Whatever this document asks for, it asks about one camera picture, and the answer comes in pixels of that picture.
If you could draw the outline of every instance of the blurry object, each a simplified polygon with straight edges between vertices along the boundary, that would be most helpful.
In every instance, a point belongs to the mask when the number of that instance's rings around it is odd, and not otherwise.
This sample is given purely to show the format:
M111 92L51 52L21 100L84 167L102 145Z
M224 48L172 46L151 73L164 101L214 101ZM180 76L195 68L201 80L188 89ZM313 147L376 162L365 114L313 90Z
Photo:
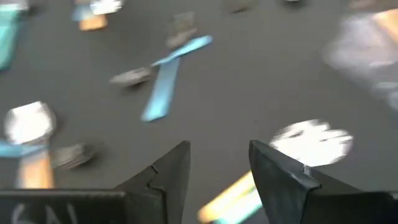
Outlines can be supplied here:
M41 146L22 146L0 141L0 157L3 158L21 158L41 150Z
M118 190L0 190L0 223L128 224L126 200Z
M24 155L20 161L20 188L52 188L53 174L48 152L48 141L55 126L50 108L42 102L10 110L4 121L8 141L22 146L37 146L34 153Z
M349 7L352 9L366 9L372 5L377 0L351 0L349 3Z
M108 24L105 15L95 15L89 19L83 19L79 22L80 30L96 30L106 27Z
M163 58L163 59L158 60L157 62L154 62L152 64L152 66L158 66L160 64L167 63L167 62L169 62L177 57L181 57L193 50L197 50L201 47L204 47L204 46L210 44L212 41L213 41L213 38L209 35L192 39L191 41L186 43L184 46L173 51L166 58Z
M170 49L181 47L186 44L197 31L194 12L174 15L166 46Z
M72 14L72 19L74 21L79 21L80 30L96 30L108 25L104 14L95 14L93 12L91 0L75 0L75 4L76 6Z
M254 182L270 224L393 224L398 220L394 193L362 192L312 170L270 146L251 141Z
M326 63L398 110L398 9L344 18Z
M229 13L239 13L254 7L257 0L223 0L223 5Z
M373 18L398 43L398 9L379 12Z
M138 83L148 81L152 76L151 68L139 68L131 70L120 75L116 75L109 82L121 86L132 86Z
M0 6L2 9L8 7L7 11L10 9L17 9L18 11L28 11L30 7L30 1L28 0L0 0Z
M183 141L115 188L127 194L128 223L182 223L190 157L190 142Z
M254 184L251 172L248 172L233 185L228 187L207 205L203 206L198 212L198 219L201 223L239 223L248 216L261 208L261 201L256 197L250 196L256 194L256 186Z
M174 93L180 58L161 64L148 104L141 116L143 121L153 121L169 113Z
M279 131L271 146L306 166L324 166L345 158L353 137L345 130L330 129L327 122L313 119Z
M353 137L344 130L332 130L327 122L313 119L287 126L271 140L275 149L302 162L301 172L310 167L336 163L349 153ZM252 173L248 172L198 212L201 223L241 223L262 207Z
M78 167L95 157L96 151L87 144L76 144L57 149L53 155L53 166L71 169Z
M372 14L357 14L342 20L337 37L327 48L332 66L359 73L364 78L378 67L398 60L398 48L375 23Z
M101 15L117 12L123 4L122 0L92 0L90 7L94 14Z

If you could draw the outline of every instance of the teal object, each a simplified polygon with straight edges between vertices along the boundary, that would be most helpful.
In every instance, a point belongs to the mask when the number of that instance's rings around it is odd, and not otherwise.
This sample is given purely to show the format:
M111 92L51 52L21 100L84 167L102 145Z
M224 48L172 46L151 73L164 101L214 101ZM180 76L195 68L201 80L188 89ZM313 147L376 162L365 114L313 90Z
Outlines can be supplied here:
M152 66L157 66L157 65L160 65L163 63L167 63L167 62L169 62L177 57L181 57L182 55L185 55L193 50L204 47L204 46L210 44L212 41L213 41L213 38L209 35L192 39L191 41L186 43L184 46L182 46L179 49L177 49L176 51L172 52L166 58L160 59L157 62L153 63Z
M82 21L85 19L90 19L94 17L94 13L91 10L90 4L79 4L76 5L76 8L72 14L72 20L74 21Z
M44 149L43 146L23 146L13 145L8 142L0 141L0 157L19 158Z
M253 190L243 198L235 202L227 211L221 214L221 218L214 221L215 224L239 224L248 219L262 207L261 198L257 190Z
M0 70L7 68L11 62L20 14L18 4L0 5Z
M169 113L170 102L173 97L174 83L177 77L180 58L175 58L163 63L154 85L154 90L148 104L141 116L143 121L153 121L164 117Z

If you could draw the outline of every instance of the blue ribbon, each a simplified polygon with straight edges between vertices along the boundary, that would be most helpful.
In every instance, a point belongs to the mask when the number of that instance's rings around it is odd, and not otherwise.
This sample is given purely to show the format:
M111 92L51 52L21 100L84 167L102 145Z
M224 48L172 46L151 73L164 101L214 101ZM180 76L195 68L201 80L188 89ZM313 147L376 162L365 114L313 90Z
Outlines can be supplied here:
M43 146L13 145L8 142L0 142L0 157L19 158L43 149Z
M204 47L204 46L210 44L211 41L213 41L213 38L209 35L192 39L191 41L186 43L184 46L180 47L176 51L169 54L169 56L167 56L166 58L160 59L157 62L153 63L152 66L157 66L157 65L160 65L163 63L167 63L167 62L169 62L177 57L181 57L193 50L197 50L201 47Z
M0 70L8 67L18 31L18 4L0 5Z
M169 113L180 58L163 63L159 68L154 90L141 116L143 121L153 121Z
M94 16L89 4L78 4L72 14L72 20L83 21L85 19L91 19Z

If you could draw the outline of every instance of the orange strip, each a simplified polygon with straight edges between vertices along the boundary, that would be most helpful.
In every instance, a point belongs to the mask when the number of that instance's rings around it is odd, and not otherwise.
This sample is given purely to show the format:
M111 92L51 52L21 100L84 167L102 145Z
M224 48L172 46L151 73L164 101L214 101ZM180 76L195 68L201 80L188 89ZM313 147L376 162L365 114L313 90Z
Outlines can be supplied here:
M106 27L108 24L105 15L96 15L90 19L85 19L79 22L80 30L96 30Z
M21 162L21 187L24 189L54 188L50 156L47 152L34 155Z
M379 12L374 18L398 44L398 9Z

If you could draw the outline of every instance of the gray table surface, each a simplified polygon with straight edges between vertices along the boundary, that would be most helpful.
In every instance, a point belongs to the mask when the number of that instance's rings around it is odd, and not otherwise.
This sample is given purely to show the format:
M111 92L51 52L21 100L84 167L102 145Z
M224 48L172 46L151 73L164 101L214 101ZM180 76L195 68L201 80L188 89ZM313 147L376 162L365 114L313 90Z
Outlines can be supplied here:
M107 28L82 32L71 21L72 3L49 1L23 24L12 67L1 74L0 117L41 100L60 120L51 148L100 142L95 166L56 171L59 187L114 187L190 140L184 223L249 170L250 139L267 141L314 118L355 136L345 160L320 170L360 189L397 190L397 117L322 62L346 5L308 0L291 9L263 0L232 16L220 0L134 0L108 16ZM170 114L143 123L154 81L126 91L109 79L166 55L166 25L184 11L195 11L201 34L214 41L182 58ZM16 162L3 159L0 167L2 184L11 185Z

